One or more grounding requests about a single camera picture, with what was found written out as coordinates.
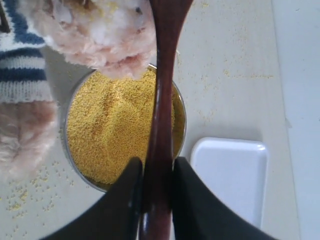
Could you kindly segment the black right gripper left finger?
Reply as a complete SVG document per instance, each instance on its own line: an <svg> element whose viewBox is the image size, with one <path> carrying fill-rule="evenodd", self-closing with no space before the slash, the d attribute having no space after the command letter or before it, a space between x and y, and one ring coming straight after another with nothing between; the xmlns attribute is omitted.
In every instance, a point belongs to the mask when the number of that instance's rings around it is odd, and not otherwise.
<svg viewBox="0 0 320 240"><path fill-rule="evenodd" d="M45 240L135 240L142 200L142 161L133 157L90 209Z"/></svg>

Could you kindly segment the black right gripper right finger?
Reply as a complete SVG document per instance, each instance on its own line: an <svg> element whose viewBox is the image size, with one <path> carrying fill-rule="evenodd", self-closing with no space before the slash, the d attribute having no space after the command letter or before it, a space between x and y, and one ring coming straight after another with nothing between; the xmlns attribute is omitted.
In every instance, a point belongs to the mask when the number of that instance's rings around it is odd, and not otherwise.
<svg viewBox="0 0 320 240"><path fill-rule="evenodd" d="M224 205L184 157L174 161L172 213L177 240L271 240Z"/></svg>

